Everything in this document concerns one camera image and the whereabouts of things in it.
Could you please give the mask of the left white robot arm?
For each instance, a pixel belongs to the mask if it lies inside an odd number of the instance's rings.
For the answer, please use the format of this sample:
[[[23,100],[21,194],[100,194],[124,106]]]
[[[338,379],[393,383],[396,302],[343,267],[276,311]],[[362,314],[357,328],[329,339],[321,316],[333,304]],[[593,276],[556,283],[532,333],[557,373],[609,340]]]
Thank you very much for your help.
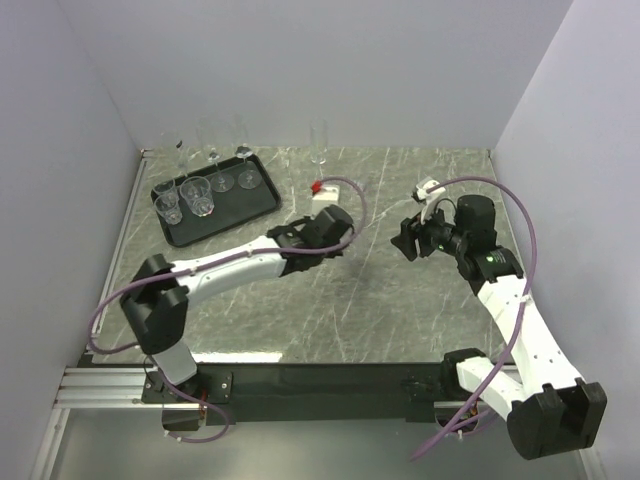
[[[246,284],[304,272],[342,254],[355,231],[352,217],[329,205],[313,217],[278,226],[239,247],[188,261],[150,257],[133,289],[119,303],[145,355],[164,374],[167,392],[188,402],[205,390],[191,351],[183,342],[191,307]]]

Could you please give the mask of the clear stemmed wine glass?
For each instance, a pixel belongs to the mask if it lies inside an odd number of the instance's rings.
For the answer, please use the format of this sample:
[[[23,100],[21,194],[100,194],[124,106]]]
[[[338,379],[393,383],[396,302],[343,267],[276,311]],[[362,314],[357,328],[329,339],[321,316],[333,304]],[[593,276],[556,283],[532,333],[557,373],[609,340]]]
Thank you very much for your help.
[[[160,135],[160,156],[177,167],[184,178],[197,177],[193,161],[200,151],[189,147],[177,131],[165,131]]]

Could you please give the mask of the round clear stemless glass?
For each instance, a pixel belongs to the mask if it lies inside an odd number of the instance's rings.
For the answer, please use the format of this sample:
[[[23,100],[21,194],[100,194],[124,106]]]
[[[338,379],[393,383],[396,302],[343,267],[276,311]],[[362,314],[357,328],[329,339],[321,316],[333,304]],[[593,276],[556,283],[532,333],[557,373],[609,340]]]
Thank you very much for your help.
[[[237,158],[242,160],[242,171],[238,176],[238,184],[246,190],[257,188],[262,181],[255,164],[250,161],[254,152],[249,146],[249,135],[246,123],[239,114],[234,114],[230,124],[232,147]]]

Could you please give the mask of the tall clear cylinder glass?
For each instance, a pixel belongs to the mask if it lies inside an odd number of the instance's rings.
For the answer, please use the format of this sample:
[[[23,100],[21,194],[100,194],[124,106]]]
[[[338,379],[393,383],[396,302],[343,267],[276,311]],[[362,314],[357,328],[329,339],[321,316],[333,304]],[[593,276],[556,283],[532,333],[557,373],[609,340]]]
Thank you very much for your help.
[[[328,152],[328,124],[322,118],[310,122],[310,155],[316,165],[326,162]]]

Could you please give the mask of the small clear tumbler glass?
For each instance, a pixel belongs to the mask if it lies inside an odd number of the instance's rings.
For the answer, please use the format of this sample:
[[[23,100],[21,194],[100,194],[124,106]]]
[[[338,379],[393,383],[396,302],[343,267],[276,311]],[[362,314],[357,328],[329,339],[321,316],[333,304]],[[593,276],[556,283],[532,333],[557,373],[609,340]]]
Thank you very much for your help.
[[[153,187],[153,192],[158,197],[164,197],[171,201],[179,199],[176,183],[174,179],[163,180]]]

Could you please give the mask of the small clear shot glass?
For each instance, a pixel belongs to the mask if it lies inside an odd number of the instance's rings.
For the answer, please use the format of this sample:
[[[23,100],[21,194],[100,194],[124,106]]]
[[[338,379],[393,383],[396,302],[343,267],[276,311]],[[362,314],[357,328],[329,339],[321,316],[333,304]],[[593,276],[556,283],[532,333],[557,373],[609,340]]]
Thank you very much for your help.
[[[168,225],[177,225],[183,219],[179,199],[173,194],[158,196],[154,201],[154,209]]]

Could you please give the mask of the clear ribbed tumbler glass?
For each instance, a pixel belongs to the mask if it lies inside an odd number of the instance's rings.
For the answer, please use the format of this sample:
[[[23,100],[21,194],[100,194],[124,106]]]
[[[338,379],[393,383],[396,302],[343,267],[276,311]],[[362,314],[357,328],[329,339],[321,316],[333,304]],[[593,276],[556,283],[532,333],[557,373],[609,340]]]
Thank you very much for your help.
[[[205,217],[213,212],[214,200],[208,179],[189,177],[180,185],[179,193],[194,215]]]

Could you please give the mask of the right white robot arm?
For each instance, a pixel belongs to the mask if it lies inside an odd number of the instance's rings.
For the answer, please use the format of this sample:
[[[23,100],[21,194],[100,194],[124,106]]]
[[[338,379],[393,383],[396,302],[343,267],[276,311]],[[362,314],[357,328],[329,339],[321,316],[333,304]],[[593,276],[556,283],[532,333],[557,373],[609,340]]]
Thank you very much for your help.
[[[534,300],[513,252],[497,242],[494,202],[482,195],[457,201],[453,222],[438,207],[404,219],[392,244],[414,261],[439,251],[491,315],[510,348],[514,380],[483,353],[451,352],[440,375],[443,393],[477,393],[505,420],[515,450],[527,460],[593,446],[607,405],[603,387],[588,383],[564,355]]]

